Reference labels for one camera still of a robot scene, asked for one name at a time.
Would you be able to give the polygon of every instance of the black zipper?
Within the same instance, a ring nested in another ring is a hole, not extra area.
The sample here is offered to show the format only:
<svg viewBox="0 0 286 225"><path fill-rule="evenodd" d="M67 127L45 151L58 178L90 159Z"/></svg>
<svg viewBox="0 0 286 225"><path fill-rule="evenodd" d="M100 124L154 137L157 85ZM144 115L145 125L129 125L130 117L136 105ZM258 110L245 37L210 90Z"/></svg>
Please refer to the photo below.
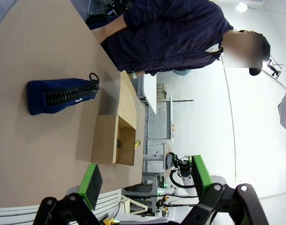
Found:
<svg viewBox="0 0 286 225"><path fill-rule="evenodd" d="M91 75L97 77L97 80L93 80ZM59 105L67 103L73 100L77 100L86 96L96 95L99 90L99 78L96 74L91 73L89 75L90 82L79 88L61 88L51 89L45 92L45 100L48 106Z"/></svg>

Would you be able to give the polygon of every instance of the white radiator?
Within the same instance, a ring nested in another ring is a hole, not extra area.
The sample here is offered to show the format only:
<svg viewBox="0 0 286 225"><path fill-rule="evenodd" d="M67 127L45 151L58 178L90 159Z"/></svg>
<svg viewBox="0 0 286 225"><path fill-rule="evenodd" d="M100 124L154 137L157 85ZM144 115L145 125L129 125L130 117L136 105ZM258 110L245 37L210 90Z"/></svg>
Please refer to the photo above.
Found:
<svg viewBox="0 0 286 225"><path fill-rule="evenodd" d="M97 205L93 211L97 219L101 219L106 213L117 211L118 203L121 201L121 190L100 194ZM31 225L36 217L39 205L14 208L0 208L0 225Z"/></svg>

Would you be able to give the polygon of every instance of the gray floor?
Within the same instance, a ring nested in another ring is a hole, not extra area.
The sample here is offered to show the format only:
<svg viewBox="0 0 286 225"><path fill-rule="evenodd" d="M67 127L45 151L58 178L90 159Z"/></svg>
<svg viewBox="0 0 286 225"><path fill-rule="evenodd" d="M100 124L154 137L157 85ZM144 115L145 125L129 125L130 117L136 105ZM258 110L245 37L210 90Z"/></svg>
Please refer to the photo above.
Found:
<svg viewBox="0 0 286 225"><path fill-rule="evenodd" d="M83 20L86 20L88 18L87 10L88 10L88 3L89 0L70 0L77 10L77 12L80 14L80 16L83 18ZM9 9L12 7L12 5L16 2L16 0L0 0L0 22L4 18L4 16L7 14ZM100 9L106 8L108 4L112 4L112 0L91 0L90 4L90 12L95 12Z"/></svg>

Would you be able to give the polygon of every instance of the cap brim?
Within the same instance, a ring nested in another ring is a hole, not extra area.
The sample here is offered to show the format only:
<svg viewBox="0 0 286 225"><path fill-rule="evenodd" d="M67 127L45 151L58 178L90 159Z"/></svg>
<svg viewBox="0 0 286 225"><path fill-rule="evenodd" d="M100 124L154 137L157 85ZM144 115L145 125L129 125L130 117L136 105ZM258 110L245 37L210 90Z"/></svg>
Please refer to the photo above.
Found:
<svg viewBox="0 0 286 225"><path fill-rule="evenodd" d="M260 72L261 72L261 68L249 68L249 73L252 76L256 76L260 74Z"/></svg>

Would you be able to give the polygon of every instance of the blue pencil case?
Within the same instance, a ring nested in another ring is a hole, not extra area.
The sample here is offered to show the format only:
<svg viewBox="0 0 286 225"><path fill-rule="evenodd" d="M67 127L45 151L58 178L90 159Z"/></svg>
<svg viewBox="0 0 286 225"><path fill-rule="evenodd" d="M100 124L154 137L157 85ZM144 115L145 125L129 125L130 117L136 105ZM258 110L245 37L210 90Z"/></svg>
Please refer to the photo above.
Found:
<svg viewBox="0 0 286 225"><path fill-rule="evenodd" d="M30 81L27 83L29 113L57 113L68 106L94 99L99 90L99 78L90 73L90 80L78 78Z"/></svg>

